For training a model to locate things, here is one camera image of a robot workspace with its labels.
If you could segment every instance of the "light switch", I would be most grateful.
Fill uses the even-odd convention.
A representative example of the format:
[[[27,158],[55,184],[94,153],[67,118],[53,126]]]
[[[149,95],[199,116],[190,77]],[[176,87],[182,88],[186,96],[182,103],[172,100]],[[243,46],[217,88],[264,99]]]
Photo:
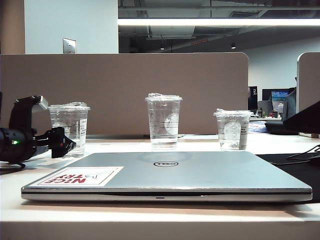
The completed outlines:
[[[75,54],[76,53],[76,40],[63,38],[63,53],[64,54]]]

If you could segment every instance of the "cubicle divider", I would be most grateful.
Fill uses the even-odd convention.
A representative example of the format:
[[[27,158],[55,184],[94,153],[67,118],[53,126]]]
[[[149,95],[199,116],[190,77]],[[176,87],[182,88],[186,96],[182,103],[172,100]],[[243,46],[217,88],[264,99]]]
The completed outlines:
[[[15,99],[43,95],[50,105],[86,102],[87,134],[149,133],[145,97],[183,97],[179,133],[216,134],[216,108],[248,107],[248,57],[228,53],[1,55],[1,127],[8,127]],[[49,129],[47,111],[33,127]]]
[[[305,52],[298,58],[297,111],[320,101],[320,52]]]

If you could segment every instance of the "fluorescent light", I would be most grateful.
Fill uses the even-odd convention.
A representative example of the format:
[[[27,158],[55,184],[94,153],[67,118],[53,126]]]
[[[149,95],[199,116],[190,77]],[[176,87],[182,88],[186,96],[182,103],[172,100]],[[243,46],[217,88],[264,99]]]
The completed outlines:
[[[120,18],[120,26],[320,26],[320,19]]]

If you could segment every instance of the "laptop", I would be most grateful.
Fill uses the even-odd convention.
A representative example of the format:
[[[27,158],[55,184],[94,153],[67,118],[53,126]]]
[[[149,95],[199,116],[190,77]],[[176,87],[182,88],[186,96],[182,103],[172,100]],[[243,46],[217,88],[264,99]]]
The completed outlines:
[[[312,188],[246,151],[94,153],[21,189],[38,201],[300,202]]]

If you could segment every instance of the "clear plastic cup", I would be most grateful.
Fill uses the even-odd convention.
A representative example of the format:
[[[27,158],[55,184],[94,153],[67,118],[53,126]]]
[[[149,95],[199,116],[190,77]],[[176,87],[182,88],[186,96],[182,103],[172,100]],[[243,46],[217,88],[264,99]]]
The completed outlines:
[[[213,113],[218,124],[218,134],[221,150],[244,151],[247,147],[248,126],[251,111],[226,111],[217,108]]]
[[[63,127],[66,137],[76,143],[64,157],[81,157],[85,153],[87,119],[90,107],[84,102],[71,102],[48,107],[53,128]]]
[[[153,151],[177,147],[179,112],[182,97],[149,93],[145,98],[149,116],[151,148]]]

